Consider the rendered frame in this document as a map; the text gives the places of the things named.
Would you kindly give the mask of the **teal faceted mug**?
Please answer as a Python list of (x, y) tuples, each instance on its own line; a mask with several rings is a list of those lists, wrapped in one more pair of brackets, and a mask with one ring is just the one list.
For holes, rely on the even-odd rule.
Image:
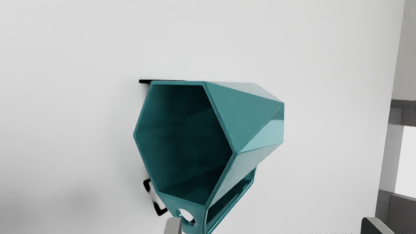
[(285, 104), (255, 83), (151, 80), (134, 140), (185, 234), (212, 234), (283, 143)]

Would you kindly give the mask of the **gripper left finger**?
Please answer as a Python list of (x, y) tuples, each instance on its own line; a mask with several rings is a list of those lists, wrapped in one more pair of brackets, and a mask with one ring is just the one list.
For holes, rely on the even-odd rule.
[(164, 234), (182, 234), (182, 219), (180, 217), (168, 218)]

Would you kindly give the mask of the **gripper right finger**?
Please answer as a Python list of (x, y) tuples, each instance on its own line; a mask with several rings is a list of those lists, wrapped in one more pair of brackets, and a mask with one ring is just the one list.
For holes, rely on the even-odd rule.
[(361, 234), (395, 234), (376, 217), (364, 217), (361, 221)]

